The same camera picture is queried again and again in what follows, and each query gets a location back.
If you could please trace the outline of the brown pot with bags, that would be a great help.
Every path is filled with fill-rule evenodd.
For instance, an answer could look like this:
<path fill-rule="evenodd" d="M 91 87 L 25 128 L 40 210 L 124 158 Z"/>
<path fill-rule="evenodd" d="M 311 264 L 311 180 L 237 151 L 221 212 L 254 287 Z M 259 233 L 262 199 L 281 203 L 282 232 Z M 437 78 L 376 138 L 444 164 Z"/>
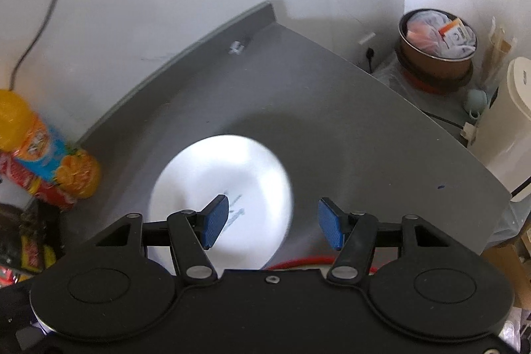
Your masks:
<path fill-rule="evenodd" d="M 449 94 L 470 82 L 478 40 L 462 18 L 442 10 L 417 9 L 402 16 L 398 30 L 396 55 L 418 88 Z"/>

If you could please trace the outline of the orange juice bottle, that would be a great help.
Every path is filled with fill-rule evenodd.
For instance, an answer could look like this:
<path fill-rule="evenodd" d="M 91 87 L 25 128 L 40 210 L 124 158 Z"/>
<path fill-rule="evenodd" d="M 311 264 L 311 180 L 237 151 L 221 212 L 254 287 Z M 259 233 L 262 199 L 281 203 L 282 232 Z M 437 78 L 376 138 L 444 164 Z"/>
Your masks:
<path fill-rule="evenodd" d="M 73 198 L 91 197 L 101 180 L 92 155 L 67 143 L 24 98 L 8 90 L 1 90 L 1 151 Z"/>

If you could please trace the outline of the red drink can upper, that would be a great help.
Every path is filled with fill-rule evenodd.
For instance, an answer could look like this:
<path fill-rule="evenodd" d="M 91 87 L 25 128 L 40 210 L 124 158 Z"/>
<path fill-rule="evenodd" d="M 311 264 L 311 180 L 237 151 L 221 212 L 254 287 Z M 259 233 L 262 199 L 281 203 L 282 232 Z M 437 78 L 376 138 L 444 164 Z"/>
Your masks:
<path fill-rule="evenodd" d="M 62 211 L 71 210 L 77 204 L 77 200 L 60 187 L 43 180 L 4 152 L 1 152 L 1 174 L 29 195 Z"/>

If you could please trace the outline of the cardboard box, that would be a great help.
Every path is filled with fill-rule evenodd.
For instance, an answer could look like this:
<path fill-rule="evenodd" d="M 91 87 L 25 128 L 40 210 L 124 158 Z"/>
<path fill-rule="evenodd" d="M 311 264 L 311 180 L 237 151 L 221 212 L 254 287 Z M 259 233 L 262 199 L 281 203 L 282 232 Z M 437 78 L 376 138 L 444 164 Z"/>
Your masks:
<path fill-rule="evenodd" d="M 515 291 L 514 306 L 530 309 L 530 218 L 519 234 L 482 253 L 483 258 L 497 267 Z"/>

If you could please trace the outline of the white electric cooker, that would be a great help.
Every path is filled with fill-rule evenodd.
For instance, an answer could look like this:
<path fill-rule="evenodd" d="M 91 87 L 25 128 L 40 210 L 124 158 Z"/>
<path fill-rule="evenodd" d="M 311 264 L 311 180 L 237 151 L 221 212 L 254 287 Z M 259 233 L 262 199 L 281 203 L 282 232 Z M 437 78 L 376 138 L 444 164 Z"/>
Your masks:
<path fill-rule="evenodd" d="M 513 202 L 530 195 L 530 135 L 530 60 L 517 57 L 509 62 L 468 145 L 510 192 Z"/>

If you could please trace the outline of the dark soy sauce bottle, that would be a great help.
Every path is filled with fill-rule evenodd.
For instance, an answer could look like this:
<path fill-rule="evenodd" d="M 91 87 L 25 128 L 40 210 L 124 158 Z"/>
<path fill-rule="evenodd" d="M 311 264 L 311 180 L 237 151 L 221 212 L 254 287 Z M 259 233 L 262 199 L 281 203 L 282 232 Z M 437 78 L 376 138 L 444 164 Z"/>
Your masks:
<path fill-rule="evenodd" d="M 37 275 L 64 255 L 60 209 L 34 201 L 28 208 L 1 204 L 1 266 Z"/>

